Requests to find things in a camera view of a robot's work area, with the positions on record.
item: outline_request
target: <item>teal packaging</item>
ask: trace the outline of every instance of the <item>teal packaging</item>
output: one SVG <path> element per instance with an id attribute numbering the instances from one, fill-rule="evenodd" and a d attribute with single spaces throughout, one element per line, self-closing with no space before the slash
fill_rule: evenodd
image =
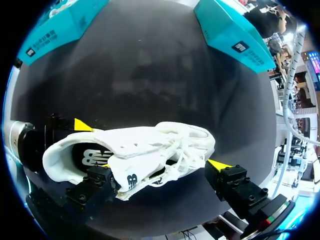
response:
<path id="1" fill-rule="evenodd" d="M 194 8 L 207 45 L 228 54 L 256 73 L 275 62 L 255 27 L 221 0 L 200 0 Z"/>
<path id="2" fill-rule="evenodd" d="M 44 14 L 22 44 L 17 57 L 31 65 L 46 53 L 74 40 L 78 40 L 92 20 L 109 0 L 78 0 L 68 8 L 49 18 Z M 55 9 L 67 3 L 60 2 Z"/>

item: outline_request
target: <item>yellow marker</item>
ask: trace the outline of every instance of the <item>yellow marker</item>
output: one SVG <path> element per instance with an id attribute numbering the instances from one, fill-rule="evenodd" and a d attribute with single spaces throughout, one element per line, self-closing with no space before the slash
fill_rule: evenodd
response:
<path id="1" fill-rule="evenodd" d="M 222 170 L 222 169 L 225 169 L 226 167 L 229 167 L 229 168 L 232 168 L 233 166 L 230 166 L 230 165 L 227 165 L 227 164 L 224 164 L 224 163 L 221 163 L 221 162 L 218 162 L 218 161 L 213 161 L 211 159 L 208 159 L 208 162 L 214 166 L 219 172 Z"/>
<path id="2" fill-rule="evenodd" d="M 74 130 L 75 131 L 89 131 L 93 132 L 93 129 L 85 124 L 83 121 L 75 118 L 74 119 Z"/>

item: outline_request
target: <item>black insole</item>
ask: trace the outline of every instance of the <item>black insole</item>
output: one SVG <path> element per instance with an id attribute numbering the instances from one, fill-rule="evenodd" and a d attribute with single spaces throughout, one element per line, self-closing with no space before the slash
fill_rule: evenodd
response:
<path id="1" fill-rule="evenodd" d="M 114 153 L 97 143 L 77 143 L 72 147 L 72 160 L 81 171 L 98 164 L 106 165 Z"/>
<path id="2" fill-rule="evenodd" d="M 166 162 L 165 162 L 165 164 L 167 164 L 167 165 L 170 165 L 170 166 L 172 166 L 173 164 L 175 164 L 175 163 L 177 163 L 176 161 L 174 161 L 174 160 L 171 160 L 171 159 L 168 159 Z M 164 172 L 165 172 L 165 167 L 164 168 L 162 168 L 161 170 L 159 170 L 159 171 L 156 171 L 154 174 L 152 174 L 149 178 L 153 178 L 153 177 L 155 177 L 155 176 L 158 176 L 158 175 L 160 175 L 160 174 L 163 174 Z"/>

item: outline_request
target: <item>round platform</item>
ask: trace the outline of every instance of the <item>round platform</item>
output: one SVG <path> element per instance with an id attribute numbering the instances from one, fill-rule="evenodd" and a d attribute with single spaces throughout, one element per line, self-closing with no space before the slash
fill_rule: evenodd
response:
<path id="1" fill-rule="evenodd" d="M 211 158 L 240 164 L 256 184 L 273 162 L 276 117 L 267 73 L 208 47 L 193 9 L 167 0 L 110 1 L 80 40 L 23 65 L 11 119 L 42 129 L 52 113 L 104 130 L 162 121 L 206 128 L 216 139 Z M 26 174 L 57 194 L 69 185 L 43 172 Z M 88 225 L 115 237 L 158 236 L 228 209 L 200 169 L 107 204 Z"/>

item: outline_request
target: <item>white sneaker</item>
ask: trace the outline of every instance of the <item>white sneaker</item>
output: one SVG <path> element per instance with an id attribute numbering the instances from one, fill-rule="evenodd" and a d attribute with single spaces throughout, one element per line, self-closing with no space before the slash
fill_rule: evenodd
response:
<path id="1" fill-rule="evenodd" d="M 165 155 L 165 164 L 157 169 L 157 172 L 153 172 L 146 178 L 144 178 L 136 187 L 126 192 L 119 191 L 117 198 L 125 201 L 128 200 L 132 195 L 145 188 L 146 186 L 161 187 L 169 181 L 176 181 L 186 175 L 189 175 L 199 168 L 204 168 L 206 160 L 215 151 L 215 139 L 211 133 L 201 127 L 188 125 L 180 122 L 160 122 L 155 126 L 157 132 L 167 135 L 167 138 L 174 144 L 173 149 Z M 166 152 L 166 146 L 159 150 L 160 156 Z M 119 169 L 119 164 L 125 166 L 120 161 L 111 162 L 109 165 L 113 169 Z M 119 171 L 119 178 L 125 171 Z M 128 181 L 135 181 L 136 176 L 128 178 Z"/>
<path id="2" fill-rule="evenodd" d="M 73 149 L 79 144 L 99 147 L 85 149 L 82 156 L 73 159 Z M 102 165 L 109 157 L 107 163 L 121 186 L 117 198 L 128 200 L 148 185 L 160 187 L 204 167 L 214 145 L 215 140 L 207 130 L 177 122 L 79 132 L 50 146 L 43 155 L 43 167 L 53 181 L 76 185 L 86 173 L 75 161 L 92 164 L 95 158 Z"/>

